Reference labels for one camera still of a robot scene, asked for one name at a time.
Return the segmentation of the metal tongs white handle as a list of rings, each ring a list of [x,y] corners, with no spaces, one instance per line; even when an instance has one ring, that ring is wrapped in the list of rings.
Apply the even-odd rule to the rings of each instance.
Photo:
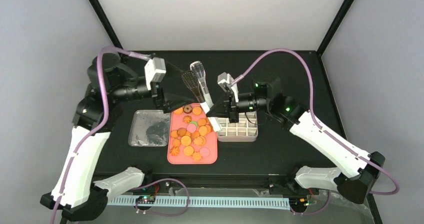
[[[189,70],[181,73],[185,86],[194,94],[204,113],[207,114],[213,106],[212,98],[207,87],[206,71],[201,61],[194,61]]]

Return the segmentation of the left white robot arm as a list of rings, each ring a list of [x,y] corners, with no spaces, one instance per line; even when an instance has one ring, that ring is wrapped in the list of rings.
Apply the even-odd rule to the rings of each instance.
[[[150,99],[164,113],[190,103],[190,99],[164,90],[164,82],[181,73],[179,67],[154,54],[114,46],[98,53],[87,69],[90,83],[73,117],[71,143],[60,178],[53,190],[40,198],[52,211],[51,223],[58,211],[63,224],[92,221],[103,213],[108,201],[128,191],[159,190],[159,183],[141,166],[98,181],[93,175],[121,115],[122,103]]]

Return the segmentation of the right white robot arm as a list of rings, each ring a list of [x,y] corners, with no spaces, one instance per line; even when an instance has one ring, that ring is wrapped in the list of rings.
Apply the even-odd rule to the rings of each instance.
[[[369,153],[341,137],[293,97],[285,96],[278,79],[273,84],[256,83],[253,92],[242,94],[235,85],[230,85],[231,81],[231,76],[218,78],[217,83],[225,95],[210,108],[208,117],[227,118],[237,123],[240,113],[263,111],[335,164],[334,168],[299,168],[296,174],[285,179],[285,188],[290,193],[309,188],[326,189],[337,191],[352,203],[364,203],[380,176],[386,160],[384,155]]]

